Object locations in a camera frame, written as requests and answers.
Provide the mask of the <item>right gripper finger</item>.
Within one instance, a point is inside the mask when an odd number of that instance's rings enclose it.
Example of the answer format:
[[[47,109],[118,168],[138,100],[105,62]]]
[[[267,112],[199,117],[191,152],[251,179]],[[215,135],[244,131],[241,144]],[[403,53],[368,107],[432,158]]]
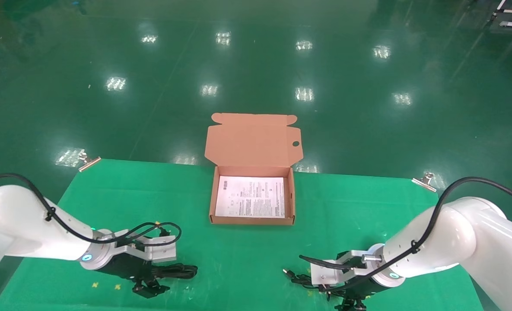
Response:
[[[335,306],[336,311],[366,311],[364,298],[347,298],[344,297],[341,303]]]

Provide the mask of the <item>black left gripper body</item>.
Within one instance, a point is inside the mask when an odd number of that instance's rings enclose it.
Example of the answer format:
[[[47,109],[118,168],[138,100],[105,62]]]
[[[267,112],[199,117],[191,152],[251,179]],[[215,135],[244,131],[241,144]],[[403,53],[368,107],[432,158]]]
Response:
[[[96,269],[96,272],[110,274],[135,283],[156,284],[157,278],[153,270],[151,260],[133,255],[115,255],[106,265]]]

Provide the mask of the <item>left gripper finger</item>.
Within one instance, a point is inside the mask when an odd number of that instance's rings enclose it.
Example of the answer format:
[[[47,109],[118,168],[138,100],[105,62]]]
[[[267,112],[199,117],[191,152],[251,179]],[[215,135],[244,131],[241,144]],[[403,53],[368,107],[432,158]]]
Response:
[[[169,290],[170,287],[160,285],[157,281],[151,281],[149,283],[143,284],[143,281],[139,280],[133,286],[133,293],[144,298],[154,298]]]

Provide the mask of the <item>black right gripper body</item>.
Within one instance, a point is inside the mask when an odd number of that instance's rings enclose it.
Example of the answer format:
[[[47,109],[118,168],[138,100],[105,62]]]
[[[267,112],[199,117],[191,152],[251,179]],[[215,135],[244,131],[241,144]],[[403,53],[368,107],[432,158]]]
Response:
[[[366,299],[368,296],[375,295],[378,292],[386,291],[386,287],[374,280],[374,278],[367,278],[364,281],[358,282],[361,277],[355,277],[347,281],[347,285],[356,282],[357,284],[349,288],[342,289],[341,291],[326,291],[329,295],[335,295],[347,299]]]

